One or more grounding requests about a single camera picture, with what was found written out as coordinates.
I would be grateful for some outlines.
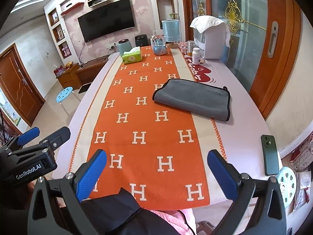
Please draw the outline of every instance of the stool leg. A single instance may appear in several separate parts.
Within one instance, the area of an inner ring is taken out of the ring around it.
[[[77,100],[79,100],[80,102],[80,98],[78,98],[78,96],[76,95],[76,93],[74,93],[74,91],[72,91],[72,94],[77,98]]]
[[[60,102],[61,107],[63,108],[63,110],[65,111],[65,113],[69,116],[69,113],[66,111],[65,107],[63,106],[62,102]]]

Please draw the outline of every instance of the pink wallpaper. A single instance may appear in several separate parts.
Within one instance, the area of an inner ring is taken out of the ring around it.
[[[77,18],[93,9],[96,9],[97,6],[88,8],[87,0],[69,0],[62,5],[62,10],[66,10],[65,6],[67,4],[75,4],[77,2],[85,2],[85,4],[82,5],[82,7],[74,9],[73,11],[66,14],[64,16],[64,20],[75,52],[79,57],[83,47],[84,38],[80,30]],[[107,55],[108,50],[106,49],[105,45],[109,43],[118,42],[127,38],[130,40],[132,46],[134,47],[136,35],[146,34],[148,36],[148,39],[151,38],[152,32],[155,30],[151,0],[130,0],[130,3],[132,4],[133,16],[136,27],[111,33],[87,42],[80,58],[82,62],[87,62]]]

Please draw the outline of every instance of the green tissue box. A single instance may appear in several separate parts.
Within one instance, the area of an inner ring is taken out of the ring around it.
[[[142,61],[140,47],[135,47],[129,52],[124,52],[124,54],[122,55],[122,59],[124,64]]]

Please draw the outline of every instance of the red wall shelf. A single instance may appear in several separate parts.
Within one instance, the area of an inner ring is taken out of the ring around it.
[[[79,3],[76,3],[75,5],[73,5],[72,7],[70,7],[69,9],[67,9],[66,11],[63,11],[61,13],[61,16],[63,15],[66,15],[67,13],[69,13],[70,11],[72,11],[73,9],[76,9],[77,7],[83,5],[84,3],[83,2],[79,2]]]

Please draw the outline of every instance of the smartphone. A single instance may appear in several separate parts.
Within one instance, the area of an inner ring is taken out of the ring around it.
[[[272,135],[262,135],[261,143],[264,156],[265,175],[271,176],[279,173],[278,154],[275,138]]]

